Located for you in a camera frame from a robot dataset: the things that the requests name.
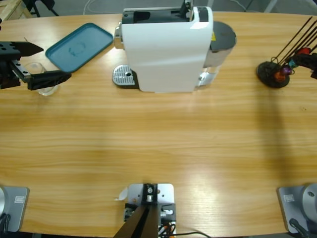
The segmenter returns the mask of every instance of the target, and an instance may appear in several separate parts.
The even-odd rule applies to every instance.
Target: blue tray
[[[72,73],[112,43],[113,37],[94,23],[86,23],[49,47],[45,55],[60,70]]]

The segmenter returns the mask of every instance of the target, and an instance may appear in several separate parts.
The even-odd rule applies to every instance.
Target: metal mount plate
[[[303,189],[305,189],[304,186],[280,187],[278,189],[284,222],[286,229],[289,230],[290,233],[298,233],[297,230],[289,224],[291,218],[296,219],[298,223],[308,231],[307,220],[302,212]]]
[[[143,183],[131,184],[128,187],[128,203],[141,205],[143,193]],[[175,203],[174,186],[170,183],[158,183],[158,203],[168,204]]]
[[[2,187],[5,193],[3,212],[11,216],[8,231],[17,232],[21,225],[29,189],[26,187]]]

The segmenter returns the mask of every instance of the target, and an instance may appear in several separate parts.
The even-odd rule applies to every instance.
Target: black stick
[[[312,48],[311,52],[313,52],[317,48],[317,44]]]
[[[300,46],[300,45],[302,44],[302,42],[299,43],[300,40],[301,40],[303,37],[305,37],[305,35],[306,35],[306,34],[309,32],[309,30],[316,24],[316,22],[317,22],[317,20],[312,23],[312,25],[306,30],[306,32],[301,36],[301,38],[299,38],[299,40],[295,43],[295,45],[294,45],[294,46],[287,52],[287,54],[281,59],[281,63],[282,63],[286,58],[288,58],[289,56],[291,56],[291,55],[298,49],[298,46]]]
[[[315,39],[317,39],[317,32],[315,33],[315,37],[312,39],[312,41],[310,41],[308,44],[307,44],[307,47],[309,47],[314,41]]]
[[[274,59],[277,59],[281,55],[281,53],[286,49],[286,47],[289,46],[289,44],[295,39],[295,37],[302,31],[302,29],[307,25],[307,23],[311,19],[312,19],[312,16],[310,18],[308,18],[308,20],[305,22],[305,24],[299,29],[299,31],[295,34],[295,36],[293,36],[293,38],[286,44],[286,46],[282,49],[282,51],[276,57],[273,57]]]
[[[307,32],[309,32],[309,30],[316,24],[317,20],[313,23],[313,25],[311,25],[308,30],[303,34],[303,36],[299,39],[299,41],[304,37],[306,36],[299,44],[296,44],[295,46],[293,46],[294,50],[288,54],[288,55],[285,55],[284,58],[281,60],[280,64],[282,64],[287,58],[289,58],[292,54],[294,54],[298,49],[300,49],[302,47],[302,44],[313,34],[314,30],[311,31],[308,35]]]

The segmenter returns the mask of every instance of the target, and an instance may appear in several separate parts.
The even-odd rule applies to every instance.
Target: gray floor
[[[82,15],[88,0],[55,0],[54,9],[59,15]],[[250,0],[238,0],[241,5],[247,6]],[[208,0],[196,0],[207,3]],[[124,8],[130,7],[160,7],[180,6],[182,0],[91,0],[85,14],[122,13]],[[248,11],[263,12],[269,0],[254,0]],[[41,16],[53,16],[45,6],[38,1]],[[244,11],[241,6],[232,0],[214,0],[213,11]],[[272,12],[317,15],[317,5],[313,0],[278,0]]]

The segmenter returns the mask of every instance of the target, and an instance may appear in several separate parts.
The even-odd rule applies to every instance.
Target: black cable
[[[171,234],[171,235],[162,235],[162,237],[188,236],[188,235],[193,235],[193,234],[199,234],[199,235],[203,235],[204,237],[207,237],[207,238],[212,238],[212,237],[210,237],[207,234],[202,233],[202,232],[178,233],[178,234]]]
[[[246,9],[245,9],[244,11],[247,11],[247,10],[248,10],[249,6],[253,3],[253,1],[254,1],[254,0],[251,0],[251,1],[249,2],[249,4],[247,5],[247,7],[246,7]]]

